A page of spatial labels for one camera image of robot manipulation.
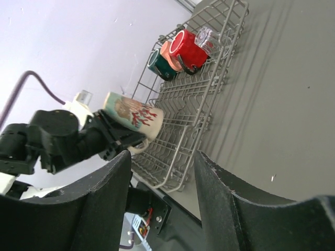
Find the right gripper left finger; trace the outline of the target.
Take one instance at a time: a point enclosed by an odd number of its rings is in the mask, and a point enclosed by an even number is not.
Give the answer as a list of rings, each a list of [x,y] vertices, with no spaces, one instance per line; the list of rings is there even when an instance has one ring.
[[[130,176],[123,151],[45,197],[1,196],[1,250],[118,250]]]

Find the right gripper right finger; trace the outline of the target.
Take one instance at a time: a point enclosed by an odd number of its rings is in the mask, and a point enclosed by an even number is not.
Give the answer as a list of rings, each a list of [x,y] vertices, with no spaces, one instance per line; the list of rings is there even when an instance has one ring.
[[[201,151],[194,172],[207,250],[334,250],[334,196],[273,195]]]

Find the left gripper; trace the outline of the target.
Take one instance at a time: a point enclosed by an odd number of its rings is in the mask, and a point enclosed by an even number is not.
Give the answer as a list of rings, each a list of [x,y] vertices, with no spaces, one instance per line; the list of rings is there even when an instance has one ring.
[[[122,150],[144,151],[147,137],[130,122],[130,115],[118,115],[108,109],[93,113],[92,127],[103,137],[104,149],[99,153],[101,159],[111,161]]]

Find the beige patterned mug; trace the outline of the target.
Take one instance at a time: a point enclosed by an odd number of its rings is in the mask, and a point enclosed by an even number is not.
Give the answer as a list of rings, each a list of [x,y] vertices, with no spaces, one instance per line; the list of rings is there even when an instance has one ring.
[[[104,101],[103,110],[122,126],[145,136],[143,147],[128,147],[133,154],[144,152],[158,136],[164,119],[160,108],[143,104],[126,96],[109,92]]]

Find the dark green mug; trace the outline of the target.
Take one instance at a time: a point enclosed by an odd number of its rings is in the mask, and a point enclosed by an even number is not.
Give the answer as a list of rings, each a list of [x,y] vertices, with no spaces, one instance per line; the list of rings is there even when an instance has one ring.
[[[165,81],[171,81],[177,75],[177,71],[173,70],[168,61],[161,55],[160,49],[152,52],[147,68]]]

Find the small pink mug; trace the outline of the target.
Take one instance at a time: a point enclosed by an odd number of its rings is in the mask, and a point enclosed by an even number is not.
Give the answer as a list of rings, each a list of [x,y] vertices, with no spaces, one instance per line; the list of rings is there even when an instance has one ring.
[[[165,41],[161,47],[160,54],[164,57],[164,59],[168,62],[169,66],[176,72],[183,71],[183,68],[181,67],[178,60],[175,58],[172,58],[172,56],[169,53],[169,48],[171,45],[171,41]]]

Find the red mug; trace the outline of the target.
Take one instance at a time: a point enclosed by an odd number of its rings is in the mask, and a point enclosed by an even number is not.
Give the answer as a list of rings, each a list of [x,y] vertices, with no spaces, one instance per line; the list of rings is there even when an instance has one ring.
[[[175,35],[169,47],[169,55],[188,75],[195,75],[208,58],[206,52],[195,44],[195,37],[194,33],[183,29]]]

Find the clear plastic cup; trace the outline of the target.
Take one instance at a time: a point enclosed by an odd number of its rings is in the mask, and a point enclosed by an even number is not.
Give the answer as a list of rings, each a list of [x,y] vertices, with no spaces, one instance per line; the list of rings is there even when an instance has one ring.
[[[204,26],[198,30],[194,43],[204,50],[208,56],[212,56],[220,52],[222,48],[229,49],[232,40],[230,37],[220,36],[220,33]]]

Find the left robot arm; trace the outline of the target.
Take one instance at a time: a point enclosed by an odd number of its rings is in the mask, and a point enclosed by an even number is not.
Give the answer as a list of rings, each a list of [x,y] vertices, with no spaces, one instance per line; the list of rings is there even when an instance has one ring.
[[[88,115],[81,129],[69,111],[38,110],[28,124],[12,123],[1,132],[1,195],[19,175],[34,174],[37,161],[55,175],[94,155],[110,161],[144,139],[103,110]]]

